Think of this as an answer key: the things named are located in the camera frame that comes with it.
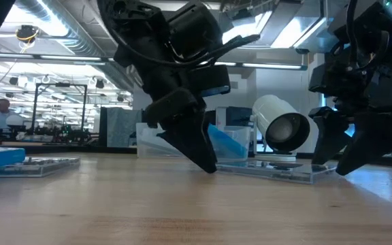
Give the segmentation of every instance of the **pipe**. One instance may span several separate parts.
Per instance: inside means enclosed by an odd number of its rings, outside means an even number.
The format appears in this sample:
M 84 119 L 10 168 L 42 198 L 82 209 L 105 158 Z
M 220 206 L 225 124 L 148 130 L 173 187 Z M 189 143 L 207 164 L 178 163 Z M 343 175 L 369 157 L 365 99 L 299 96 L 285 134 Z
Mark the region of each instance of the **pipe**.
M 60 40 L 58 42 L 75 55 L 105 56 L 105 52 L 58 0 L 17 0 L 15 4 L 21 10 L 36 16 L 44 23 L 58 22 L 55 26 L 60 27 L 63 24 L 68 30 L 65 37 L 73 37 L 76 40 Z M 115 63 L 94 67 L 102 71 L 107 79 L 119 89 L 132 91 L 132 79 L 125 73 L 123 67 Z

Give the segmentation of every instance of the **black cable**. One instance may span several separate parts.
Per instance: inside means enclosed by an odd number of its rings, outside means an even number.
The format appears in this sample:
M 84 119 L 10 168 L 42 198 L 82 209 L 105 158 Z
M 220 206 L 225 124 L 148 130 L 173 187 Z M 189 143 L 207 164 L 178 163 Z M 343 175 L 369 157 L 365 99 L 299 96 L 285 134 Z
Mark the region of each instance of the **black cable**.
M 139 53 L 137 50 L 134 50 L 132 47 L 127 45 L 125 41 L 122 39 L 122 37 L 117 34 L 115 30 L 112 29 L 111 34 L 115 36 L 116 42 L 118 42 L 119 45 L 122 46 L 122 48 L 126 49 L 127 51 L 131 52 L 135 56 L 138 56 L 141 59 L 144 59 L 145 61 L 157 64 L 157 65 L 162 65 L 166 67 L 174 67 L 174 68 L 185 68 L 185 67 L 194 67 L 204 61 L 207 61 L 208 59 L 211 59 L 216 56 L 222 56 L 229 51 L 233 50 L 234 48 L 241 47 L 243 45 L 249 44 L 251 42 L 255 42 L 260 38 L 260 35 L 250 35 L 248 37 L 243 37 L 235 42 L 232 42 L 230 44 L 225 44 L 221 46 L 220 48 L 211 51 L 208 54 L 203 55 L 202 57 L 195 59 L 194 61 L 191 62 L 185 62 L 185 63 L 175 63 L 175 62 L 169 62 L 169 61 L 160 61 L 157 59 L 152 59 L 144 54 Z
M 122 48 L 124 48 L 126 51 L 130 52 L 131 54 L 138 56 L 141 59 L 144 59 L 147 62 L 154 63 L 156 65 L 162 65 L 166 67 L 173 67 L 173 68 L 186 68 L 186 67 L 194 67 L 197 66 L 198 64 L 210 60 L 213 57 L 220 57 L 229 51 L 233 50 L 234 48 L 238 48 L 240 46 L 249 44 L 251 42 L 255 42 L 260 38 L 260 35 L 250 35 L 248 37 L 243 37 L 241 39 L 236 39 L 234 42 L 230 42 L 228 44 L 225 44 L 221 46 L 220 48 L 213 50 L 193 61 L 190 62 L 184 62 L 184 63 L 175 63 L 175 62 L 169 62 L 169 61 L 160 61 L 158 59 L 153 59 L 150 58 L 149 56 L 146 56 L 144 54 L 141 54 L 137 50 L 134 50 L 132 47 L 130 47 L 128 44 L 125 43 L 124 39 L 119 35 L 119 33 L 112 28 L 112 25 L 110 24 L 110 19 L 109 16 L 104 16 L 104 11 L 106 10 L 105 7 L 105 1 L 104 0 L 98 0 L 97 1 L 98 7 L 99 7 L 99 13 L 101 14 L 101 17 L 103 19 L 103 23 L 107 30 L 110 32 L 111 36 L 116 40 L 116 42 L 121 45 Z
M 356 66 L 358 55 L 358 43 L 355 37 L 355 10 L 357 8 L 358 0 L 350 0 L 347 7 L 346 16 L 346 31 L 350 42 L 350 65 Z

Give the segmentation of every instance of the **white cylinder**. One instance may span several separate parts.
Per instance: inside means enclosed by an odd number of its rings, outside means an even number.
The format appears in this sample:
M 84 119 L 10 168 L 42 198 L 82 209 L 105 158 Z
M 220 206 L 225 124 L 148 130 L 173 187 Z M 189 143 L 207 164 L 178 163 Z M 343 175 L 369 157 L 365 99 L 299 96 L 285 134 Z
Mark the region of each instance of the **white cylinder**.
M 254 103 L 252 112 L 270 148 L 292 151 L 308 138 L 310 124 L 288 102 L 275 95 L 264 95 Z

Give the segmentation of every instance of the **wooden table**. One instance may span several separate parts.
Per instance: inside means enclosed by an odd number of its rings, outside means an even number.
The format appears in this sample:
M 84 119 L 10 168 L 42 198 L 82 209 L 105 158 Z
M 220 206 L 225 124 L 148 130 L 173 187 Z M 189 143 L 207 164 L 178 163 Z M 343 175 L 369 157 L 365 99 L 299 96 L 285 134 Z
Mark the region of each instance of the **wooden table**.
M 208 175 L 185 161 L 82 157 L 46 178 L 0 179 L 0 245 L 392 245 L 392 169 L 314 186 Z

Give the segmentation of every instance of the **black robotic arm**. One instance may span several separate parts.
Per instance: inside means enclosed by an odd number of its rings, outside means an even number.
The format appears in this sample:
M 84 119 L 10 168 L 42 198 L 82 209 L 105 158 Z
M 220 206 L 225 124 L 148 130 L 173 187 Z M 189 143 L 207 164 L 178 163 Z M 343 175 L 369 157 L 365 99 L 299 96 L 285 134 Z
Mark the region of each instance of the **black robotic arm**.
M 217 21 L 200 1 L 190 1 L 167 20 L 159 8 L 140 1 L 98 0 L 98 6 L 119 44 L 114 60 L 134 65 L 152 98 L 146 108 L 149 127 L 159 123 L 165 130 L 160 137 L 206 172 L 215 172 L 202 98 L 229 93 L 227 68 L 214 65 L 216 60 L 259 36 L 223 45 Z
M 319 128 L 313 163 L 345 147 L 337 172 L 346 175 L 392 152 L 392 1 L 351 0 L 329 31 L 340 43 L 314 69 L 309 89 L 334 97 L 336 110 L 310 113 Z

